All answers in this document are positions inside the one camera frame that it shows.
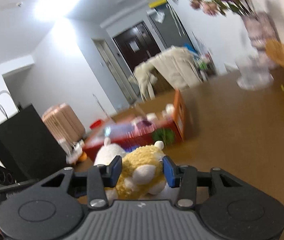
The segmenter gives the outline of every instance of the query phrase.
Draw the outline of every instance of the white cloth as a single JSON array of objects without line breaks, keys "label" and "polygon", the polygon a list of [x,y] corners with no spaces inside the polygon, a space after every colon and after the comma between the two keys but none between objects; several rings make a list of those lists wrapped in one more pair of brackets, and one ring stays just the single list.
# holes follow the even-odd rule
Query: white cloth
[{"label": "white cloth", "polygon": [[201,83],[194,67],[192,53],[187,48],[172,46],[147,61],[175,89],[192,87]]},{"label": "white cloth", "polygon": [[143,62],[134,69],[134,76],[138,83],[143,101],[155,98],[152,84],[157,82],[157,78],[150,73],[150,70],[153,68],[152,65]]},{"label": "white cloth", "polygon": [[193,54],[187,48],[172,46],[170,49],[151,57],[134,69],[134,76],[130,79],[138,84],[143,101],[155,98],[152,84],[157,78],[150,73],[156,68],[157,71],[175,89],[184,89],[201,83],[193,60]]}]

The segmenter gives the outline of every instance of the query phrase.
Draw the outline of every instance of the dark brown door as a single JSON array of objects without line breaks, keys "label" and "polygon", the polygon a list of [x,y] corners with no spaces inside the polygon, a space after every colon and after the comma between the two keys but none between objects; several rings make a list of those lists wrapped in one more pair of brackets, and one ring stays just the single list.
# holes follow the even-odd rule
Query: dark brown door
[{"label": "dark brown door", "polygon": [[122,32],[114,41],[132,72],[141,62],[161,52],[144,22]]}]

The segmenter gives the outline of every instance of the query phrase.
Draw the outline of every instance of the green plant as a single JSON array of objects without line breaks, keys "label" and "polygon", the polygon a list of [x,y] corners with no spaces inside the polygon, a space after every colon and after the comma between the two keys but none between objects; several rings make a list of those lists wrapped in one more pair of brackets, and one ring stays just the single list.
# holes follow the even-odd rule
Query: green plant
[{"label": "green plant", "polygon": [[164,145],[167,146],[169,144],[174,143],[175,134],[171,129],[168,128],[160,128],[155,130],[152,133],[153,141],[163,141]]}]

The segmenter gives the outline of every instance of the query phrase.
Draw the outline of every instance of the doorway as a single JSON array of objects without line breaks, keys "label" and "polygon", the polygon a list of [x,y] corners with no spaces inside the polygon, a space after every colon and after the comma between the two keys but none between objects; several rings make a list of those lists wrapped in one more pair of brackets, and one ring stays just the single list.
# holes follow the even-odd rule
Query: doorway
[{"label": "doorway", "polygon": [[123,72],[121,66],[114,57],[111,49],[109,48],[109,45],[107,45],[105,40],[93,40],[93,42],[98,49],[101,57],[103,58],[106,66],[111,71],[126,100],[130,105],[135,103],[135,101],[137,100],[137,95],[134,92],[134,89],[132,88],[129,80],[125,76],[125,73]]},{"label": "doorway", "polygon": [[113,40],[132,72],[137,65],[161,52],[145,22],[122,32]]}]

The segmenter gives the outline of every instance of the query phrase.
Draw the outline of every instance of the ceiling light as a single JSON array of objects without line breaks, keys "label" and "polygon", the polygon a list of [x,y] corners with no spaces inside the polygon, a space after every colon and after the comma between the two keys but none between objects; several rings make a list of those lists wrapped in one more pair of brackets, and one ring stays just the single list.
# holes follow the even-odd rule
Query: ceiling light
[{"label": "ceiling light", "polygon": [[70,12],[79,0],[39,0],[35,15],[42,21],[56,20]]}]

